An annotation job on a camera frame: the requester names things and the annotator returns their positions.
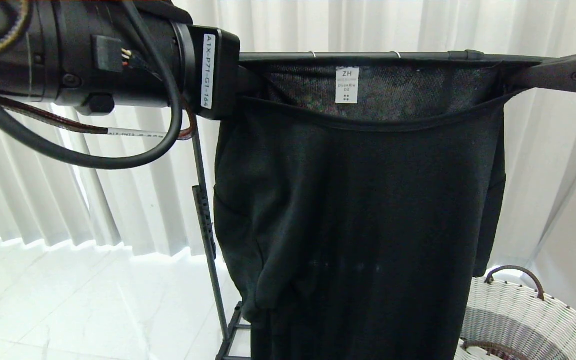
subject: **white curtain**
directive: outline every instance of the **white curtain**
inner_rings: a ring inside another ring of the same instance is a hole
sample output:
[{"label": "white curtain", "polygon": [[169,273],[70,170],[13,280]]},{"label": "white curtain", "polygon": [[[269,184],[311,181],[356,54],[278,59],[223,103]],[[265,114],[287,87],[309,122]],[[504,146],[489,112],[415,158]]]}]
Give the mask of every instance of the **white curtain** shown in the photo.
[{"label": "white curtain", "polygon": [[[195,24],[236,34],[252,51],[449,51],[563,57],[576,53],[576,0],[175,0]],[[71,119],[71,109],[51,107]],[[491,265],[537,254],[576,179],[576,94],[531,90],[506,106],[508,181]],[[119,107],[93,125],[164,131],[168,109]],[[199,119],[212,199],[219,123]],[[78,151],[118,157],[151,139],[70,134],[33,124]],[[123,242],[136,255],[203,253],[191,187],[192,145],[134,170],[73,169],[0,133],[0,237],[55,244]]]}]

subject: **black fabric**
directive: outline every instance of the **black fabric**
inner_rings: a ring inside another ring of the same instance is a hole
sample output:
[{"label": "black fabric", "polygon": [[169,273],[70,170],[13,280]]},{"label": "black fabric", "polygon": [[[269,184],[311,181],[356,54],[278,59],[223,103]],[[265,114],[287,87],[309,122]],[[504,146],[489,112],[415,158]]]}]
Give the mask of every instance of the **black fabric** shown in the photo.
[{"label": "black fabric", "polygon": [[222,121],[215,231],[254,360],[454,357],[515,93],[500,65],[421,65],[363,66],[356,105],[334,66],[259,65],[267,88]]}]

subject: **wicker basket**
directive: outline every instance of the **wicker basket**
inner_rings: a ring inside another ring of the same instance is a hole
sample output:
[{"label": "wicker basket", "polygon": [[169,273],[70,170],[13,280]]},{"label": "wicker basket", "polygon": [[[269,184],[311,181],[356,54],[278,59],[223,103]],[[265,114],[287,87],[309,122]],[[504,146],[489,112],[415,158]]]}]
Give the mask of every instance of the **wicker basket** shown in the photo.
[{"label": "wicker basket", "polygon": [[[494,281],[505,269],[525,272],[537,290]],[[461,338],[455,360],[576,360],[576,311],[527,269],[502,266],[473,278]]]}]

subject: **brown handle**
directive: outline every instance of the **brown handle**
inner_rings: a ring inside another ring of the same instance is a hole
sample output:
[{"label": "brown handle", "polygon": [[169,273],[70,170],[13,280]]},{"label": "brown handle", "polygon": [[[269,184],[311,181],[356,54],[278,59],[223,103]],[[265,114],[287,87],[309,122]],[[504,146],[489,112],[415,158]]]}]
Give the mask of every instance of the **brown handle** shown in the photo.
[{"label": "brown handle", "polygon": [[530,358],[528,358],[528,356],[524,355],[523,353],[519,353],[519,351],[516,351],[516,350],[514,350],[508,346],[502,345],[502,344],[497,344],[495,342],[464,341],[462,348],[464,350],[468,350],[469,347],[480,347],[480,348],[484,349],[485,351],[488,351],[489,355],[491,354],[491,351],[496,350],[496,351],[501,351],[508,356],[511,356],[513,358],[513,360],[530,360]]},{"label": "brown handle", "polygon": [[491,284],[494,280],[494,278],[492,278],[492,276],[495,273],[498,273],[500,271],[504,271],[504,270],[518,270],[523,272],[524,274],[530,276],[530,278],[532,279],[532,281],[534,281],[534,284],[537,285],[537,299],[541,299],[541,300],[546,300],[544,298],[544,287],[542,286],[542,283],[539,281],[539,279],[537,278],[537,276],[535,276],[534,273],[532,273],[532,271],[530,271],[529,269],[526,268],[522,268],[521,266],[515,266],[515,265],[505,265],[505,266],[500,266],[492,271],[489,272],[488,276],[486,277],[485,283],[486,284]]}]

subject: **cable label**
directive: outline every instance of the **cable label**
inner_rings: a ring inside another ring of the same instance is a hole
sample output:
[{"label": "cable label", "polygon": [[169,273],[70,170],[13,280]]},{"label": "cable label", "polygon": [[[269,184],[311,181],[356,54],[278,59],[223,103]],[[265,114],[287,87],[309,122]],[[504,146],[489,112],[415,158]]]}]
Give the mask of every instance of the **cable label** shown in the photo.
[{"label": "cable label", "polygon": [[213,80],[215,79],[215,43],[217,36],[203,35],[203,70],[201,72],[201,107],[213,108]]},{"label": "cable label", "polygon": [[357,104],[359,95],[359,68],[338,67],[336,68],[336,91],[334,92],[335,104]]}]

